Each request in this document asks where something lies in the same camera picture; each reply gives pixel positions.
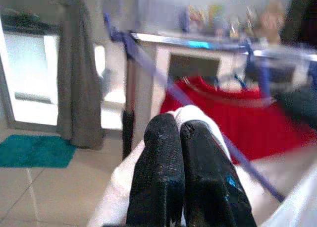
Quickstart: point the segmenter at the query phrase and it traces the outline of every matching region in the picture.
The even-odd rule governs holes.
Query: red cloth
[[[290,151],[316,138],[312,129],[305,124],[294,123],[276,103],[258,107],[243,105],[261,100],[259,91],[217,91],[201,77],[188,80],[205,94],[184,81],[178,81],[176,85],[218,124],[220,130],[249,160]],[[174,111],[179,107],[182,105],[167,93],[160,112]]]

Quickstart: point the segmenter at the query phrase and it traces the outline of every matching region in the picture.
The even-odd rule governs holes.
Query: gray curtain
[[[101,91],[86,0],[64,0],[58,51],[57,131],[75,146],[100,149]]]

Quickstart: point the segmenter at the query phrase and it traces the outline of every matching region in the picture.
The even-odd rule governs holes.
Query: tile grout line
[[[7,211],[6,215],[4,216],[4,218],[2,219],[2,221],[0,223],[2,223],[6,219],[6,217],[8,216],[10,211],[12,210],[12,208],[21,200],[22,196],[27,192],[27,190],[29,190],[30,186],[36,181],[36,179],[42,174],[42,172],[44,172],[45,169],[46,168],[43,168],[43,170],[33,179],[33,181],[28,185],[28,187],[24,190],[24,192],[20,195],[20,197],[9,208],[9,210]]]

